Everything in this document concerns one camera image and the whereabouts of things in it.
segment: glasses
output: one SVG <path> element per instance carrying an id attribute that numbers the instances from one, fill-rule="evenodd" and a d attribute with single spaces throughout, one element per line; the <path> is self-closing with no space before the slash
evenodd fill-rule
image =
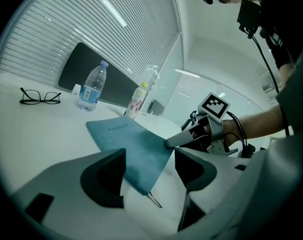
<path id="1" fill-rule="evenodd" d="M 62 93 L 47 92 L 45 99 L 42 100 L 41 94 L 36 90 L 24 90 L 23 88 L 20 88 L 20 90 L 23 92 L 22 100 L 20 101 L 21 104 L 35 105 L 35 104 L 38 104 L 41 102 L 44 102 L 47 104 L 61 103 L 60 95 Z"/>

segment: window blinds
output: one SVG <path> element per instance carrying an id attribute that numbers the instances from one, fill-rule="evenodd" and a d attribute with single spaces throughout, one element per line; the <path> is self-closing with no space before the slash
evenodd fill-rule
<path id="1" fill-rule="evenodd" d="M 151 85 L 181 32 L 179 22 L 175 0 L 34 0 L 9 33 L 0 73 L 54 86 L 83 42 L 137 84 Z"/>

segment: black cable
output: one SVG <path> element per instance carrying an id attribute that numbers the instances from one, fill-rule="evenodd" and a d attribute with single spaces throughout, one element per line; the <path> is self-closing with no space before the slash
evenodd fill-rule
<path id="1" fill-rule="evenodd" d="M 270 73 L 270 75 L 271 75 L 271 78 L 272 78 L 273 84 L 274 84 L 274 86 L 275 86 L 276 92 L 277 92 L 277 94 L 278 94 L 278 93 L 280 92 L 280 90 L 278 89 L 278 85 L 277 85 L 277 83 L 276 83 L 275 77 L 274 77 L 273 72 L 272 72 L 272 70 L 271 70 L 271 68 L 270 68 L 270 66 L 269 66 L 269 64 L 268 64 L 268 62 L 267 62 L 267 60 L 266 60 L 266 58 L 265 58 L 265 55 L 264 55 L 264 53 L 263 53 L 263 51 L 262 51 L 262 48 L 261 48 L 260 44 L 258 43 L 258 41 L 256 40 L 256 38 L 255 38 L 254 36 L 252 36 L 252 40 L 255 42 L 255 44 L 256 44 L 256 46 L 257 46 L 257 48 L 258 48 L 258 50 L 259 50 L 259 52 L 260 52 L 260 54 L 261 54 L 261 56 L 262 56 L 262 59 L 263 59 L 263 61 L 265 62 L 267 68 L 268 68 L 268 71 L 269 71 L 269 73 Z M 282 110 L 282 108 L 280 108 L 280 111 L 281 111 L 281 116 L 282 116 L 282 125 L 283 125 L 283 127 L 284 127 L 284 129 L 285 129 L 286 136 L 288 137 L 288 136 L 290 135 L 290 131 L 289 131 L 289 129 L 288 129 L 287 118 L 286 118 L 285 113 L 284 113 L 284 111 Z"/>
<path id="2" fill-rule="evenodd" d="M 246 147 L 247 147 L 247 144 L 248 144 L 248 143 L 247 143 L 247 135 L 246 135 L 246 132 L 245 132 L 245 130 L 244 130 L 244 127 L 243 127 L 241 121 L 240 121 L 240 120 L 237 118 L 237 116 L 235 116 L 233 113 L 227 111 L 227 114 L 228 114 L 232 119 L 234 119 L 234 121 L 236 120 L 236 121 L 238 122 L 238 124 L 239 124 L 239 126 L 240 126 L 240 128 L 241 128 L 241 130 L 242 130 L 242 132 L 243 132 L 243 139 L 244 139 L 244 142 L 245 142 Z"/>
<path id="3" fill-rule="evenodd" d="M 239 124 L 239 122 L 237 121 L 237 119 L 233 116 L 233 115 L 230 115 L 230 117 L 234 120 L 234 122 L 236 123 L 236 126 L 237 126 L 237 129 L 240 133 L 240 137 L 243 141 L 245 141 L 245 137 L 244 137 L 244 133 L 243 133 L 243 130 L 241 128 L 241 125 Z"/>
<path id="4" fill-rule="evenodd" d="M 277 82 L 276 82 L 276 80 L 275 80 L 274 74 L 273 74 L 273 72 L 272 72 L 272 70 L 271 70 L 271 68 L 270 68 L 270 66 L 269 66 L 269 64 L 268 64 L 268 62 L 267 62 L 267 60 L 266 60 L 266 58 L 265 58 L 265 55 L 264 55 L 264 53 L 263 53 L 263 51 L 262 51 L 262 48 L 261 48 L 260 44 L 258 43 L 257 39 L 256 39 L 254 36 L 252 37 L 252 40 L 253 40 L 253 41 L 255 42 L 255 44 L 257 45 L 258 50 L 259 50 L 259 52 L 260 52 L 260 54 L 261 54 L 261 56 L 262 56 L 262 59 L 263 59 L 263 61 L 265 62 L 267 68 L 268 68 L 268 71 L 269 71 L 269 73 L 270 73 L 270 75 L 271 75 L 271 78 L 272 78 L 272 81 L 273 81 L 273 85 L 275 86 L 276 92 L 279 93 L 280 90 L 278 89 L 278 85 L 277 85 Z"/>
<path id="5" fill-rule="evenodd" d="M 231 135 L 234 135 L 235 137 L 237 137 L 237 138 L 241 141 L 242 145 L 244 146 L 244 148 L 245 148 L 246 151 L 247 151 L 247 147 L 245 146 L 245 143 L 244 143 L 244 141 L 242 140 L 241 137 L 239 137 L 237 134 L 235 134 L 235 133 L 233 133 L 233 132 L 227 132 L 224 136 L 226 136 L 226 135 L 228 135 L 228 134 L 231 134 Z"/>

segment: notebook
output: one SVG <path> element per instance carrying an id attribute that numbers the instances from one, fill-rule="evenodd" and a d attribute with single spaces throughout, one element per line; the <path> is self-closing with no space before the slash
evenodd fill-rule
<path id="1" fill-rule="evenodd" d="M 165 139 L 128 116 L 89 121 L 86 126 L 102 151 L 126 149 L 125 179 L 142 195 L 148 195 L 173 153 Z"/>

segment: water bottle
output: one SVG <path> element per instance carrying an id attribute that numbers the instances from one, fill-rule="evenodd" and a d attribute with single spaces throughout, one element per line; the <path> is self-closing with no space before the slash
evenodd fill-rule
<path id="1" fill-rule="evenodd" d="M 125 116 L 135 119 L 140 107 L 147 94 L 147 83 L 143 82 L 140 87 L 138 87 L 132 95 L 131 101 L 125 112 Z"/>
<path id="2" fill-rule="evenodd" d="M 100 65 L 90 72 L 79 94 L 78 107 L 81 110 L 90 112 L 96 108 L 106 81 L 108 65 L 106 61 L 102 60 Z"/>

